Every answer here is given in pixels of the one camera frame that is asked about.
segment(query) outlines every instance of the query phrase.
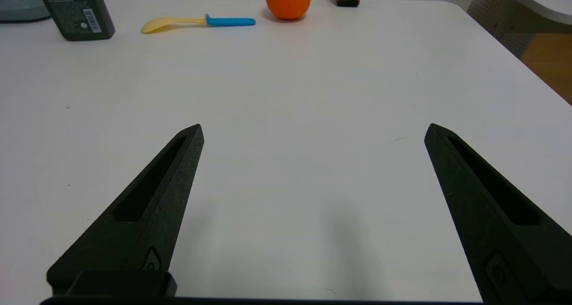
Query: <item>wooden panel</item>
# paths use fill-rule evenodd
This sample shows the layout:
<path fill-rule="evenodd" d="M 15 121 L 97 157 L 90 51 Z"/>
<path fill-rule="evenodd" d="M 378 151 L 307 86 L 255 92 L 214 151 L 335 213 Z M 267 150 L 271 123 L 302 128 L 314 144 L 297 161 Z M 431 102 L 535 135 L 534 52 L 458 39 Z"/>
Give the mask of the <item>wooden panel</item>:
<path fill-rule="evenodd" d="M 572 105 L 572 34 L 537 34 L 522 61 Z"/>

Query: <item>dark green bottle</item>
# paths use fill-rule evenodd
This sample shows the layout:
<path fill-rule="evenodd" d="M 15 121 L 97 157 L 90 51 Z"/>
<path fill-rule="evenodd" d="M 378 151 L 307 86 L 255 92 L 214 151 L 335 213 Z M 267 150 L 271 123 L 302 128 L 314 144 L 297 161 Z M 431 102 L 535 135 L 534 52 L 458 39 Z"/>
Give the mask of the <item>dark green bottle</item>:
<path fill-rule="evenodd" d="M 115 27 L 104 0 L 43 0 L 59 32 L 69 41 L 109 39 Z"/>

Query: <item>gray plate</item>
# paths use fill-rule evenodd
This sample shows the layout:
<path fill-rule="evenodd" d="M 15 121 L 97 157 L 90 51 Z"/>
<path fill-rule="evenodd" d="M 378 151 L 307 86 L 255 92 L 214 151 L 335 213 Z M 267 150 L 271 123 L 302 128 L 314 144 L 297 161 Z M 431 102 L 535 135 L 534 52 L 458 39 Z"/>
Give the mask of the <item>gray plate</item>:
<path fill-rule="evenodd" d="M 32 21 L 49 16 L 42 0 L 0 0 L 0 21 Z"/>

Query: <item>yellow spoon head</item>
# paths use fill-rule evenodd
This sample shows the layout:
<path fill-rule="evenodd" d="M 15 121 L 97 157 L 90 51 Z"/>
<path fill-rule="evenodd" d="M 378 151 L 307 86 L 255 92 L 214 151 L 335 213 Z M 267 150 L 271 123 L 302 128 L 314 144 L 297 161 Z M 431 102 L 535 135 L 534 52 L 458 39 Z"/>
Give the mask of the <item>yellow spoon head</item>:
<path fill-rule="evenodd" d="M 204 18 L 183 18 L 183 17 L 158 17 L 147 22 L 141 27 L 142 34 L 155 34 L 157 32 L 162 32 L 165 30 L 171 30 L 176 28 L 176 26 L 171 26 L 175 23 L 196 23 L 196 24 L 206 24 L 204 23 Z"/>

